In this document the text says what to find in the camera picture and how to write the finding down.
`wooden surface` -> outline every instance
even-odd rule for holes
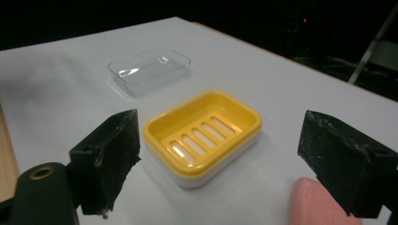
[[[14,195],[19,174],[3,110],[0,106],[0,177],[2,178],[0,181],[0,202]]]

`screw hole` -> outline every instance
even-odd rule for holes
[[[53,174],[53,172],[54,172],[54,167],[49,167],[49,166],[41,167],[31,172],[29,178],[31,180],[40,180],[50,176],[51,174]]]

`clear plastic soap dish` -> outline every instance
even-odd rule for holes
[[[191,74],[191,60],[179,52],[159,48],[109,64],[115,83],[132,97]]]

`white tabletop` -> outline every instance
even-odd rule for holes
[[[191,59],[188,79],[143,97],[111,82],[114,60],[167,47]],[[261,114],[251,146],[204,186],[184,189],[149,157],[132,168],[108,220],[81,224],[272,224],[288,220],[290,191],[314,172],[298,156],[306,110],[335,116],[391,149],[398,146],[398,104],[201,24],[170,18],[95,35],[0,52],[0,102],[21,172],[69,163],[69,149],[112,114],[152,117],[207,90],[222,90]],[[390,211],[364,224],[387,224]]]

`yellow soap dish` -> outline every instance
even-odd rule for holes
[[[208,91],[145,124],[156,159],[184,188],[197,188],[256,141],[260,115],[222,91]]]

